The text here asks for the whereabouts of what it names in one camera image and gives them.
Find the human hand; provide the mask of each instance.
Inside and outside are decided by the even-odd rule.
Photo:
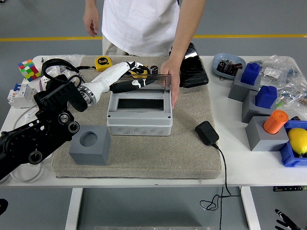
[[[172,108],[174,109],[179,97],[180,65],[169,59],[162,64],[160,72],[171,75]]]
[[[83,22],[87,33],[92,37],[98,34],[99,17],[100,15],[96,4],[86,2]]]

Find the blue cube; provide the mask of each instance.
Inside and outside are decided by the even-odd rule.
[[[254,85],[260,70],[261,67],[257,63],[248,63],[242,74],[241,82],[249,85]]]
[[[263,85],[255,97],[255,105],[270,109],[277,99],[277,89],[274,86]]]

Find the power adapter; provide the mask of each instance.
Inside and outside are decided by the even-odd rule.
[[[220,138],[209,121],[204,121],[196,126],[195,131],[205,145],[214,145]]]

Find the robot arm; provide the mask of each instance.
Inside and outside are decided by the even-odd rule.
[[[152,78],[115,83],[128,70],[143,73],[145,69],[138,62],[122,62],[109,67],[90,83],[75,86],[64,75],[49,81],[46,91],[35,95],[38,119],[1,134],[0,180],[21,164],[39,164],[79,131],[80,126],[68,111],[67,102],[83,112],[88,105],[96,104],[100,95],[110,88],[116,92],[128,92],[150,84],[154,81]]]
[[[101,94],[109,92],[109,90],[114,93],[128,92],[137,89],[135,87],[135,81],[143,81],[143,85],[150,84],[154,81],[153,78],[146,78],[145,80],[134,80],[129,81],[129,83],[121,84],[115,83],[118,81],[128,70],[132,70],[137,73],[144,73],[144,70],[148,70],[144,65],[138,62],[121,62],[113,65],[99,74],[92,82],[84,83],[79,87],[83,98],[87,101],[89,105],[96,104]]]

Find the white wire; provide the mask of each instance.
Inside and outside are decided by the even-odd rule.
[[[28,108],[26,111],[24,111],[24,112],[17,118],[17,120],[15,121],[14,126],[13,126],[13,129],[16,129],[16,125],[17,125],[17,123],[20,121],[20,119],[21,119],[26,113],[28,113],[30,110],[32,110],[32,109],[35,108],[35,107],[37,107],[37,104],[33,105],[31,108]],[[11,177],[12,177],[15,181],[17,181],[17,182],[29,182],[29,181],[34,180],[34,179],[40,174],[40,172],[42,171],[42,166],[43,166],[43,162],[40,162],[40,163],[38,164],[38,172],[37,172],[37,174],[34,175],[33,177],[29,178],[29,179],[20,179],[20,178],[17,178],[17,177],[13,174],[13,172],[11,172],[10,175],[11,175]]]
[[[28,178],[28,179],[20,179],[20,178],[17,178],[17,177],[14,175],[13,172],[11,172],[10,175],[11,175],[11,177],[12,177],[15,181],[17,181],[17,182],[29,182],[29,181],[34,180],[36,177],[38,177],[38,175],[39,175],[40,172],[42,171],[42,167],[43,167],[43,162],[40,162],[40,163],[38,164],[38,172],[37,172],[37,174],[34,175],[34,176],[31,177],[31,178]]]
[[[15,121],[14,126],[13,126],[13,129],[16,129],[16,125],[17,125],[17,123],[19,122],[19,120],[20,120],[27,112],[29,112],[31,109],[33,109],[33,108],[35,108],[35,107],[37,107],[37,104],[33,105],[31,108],[28,108],[26,111],[24,111],[23,114],[21,114],[21,115],[17,118],[17,120]]]

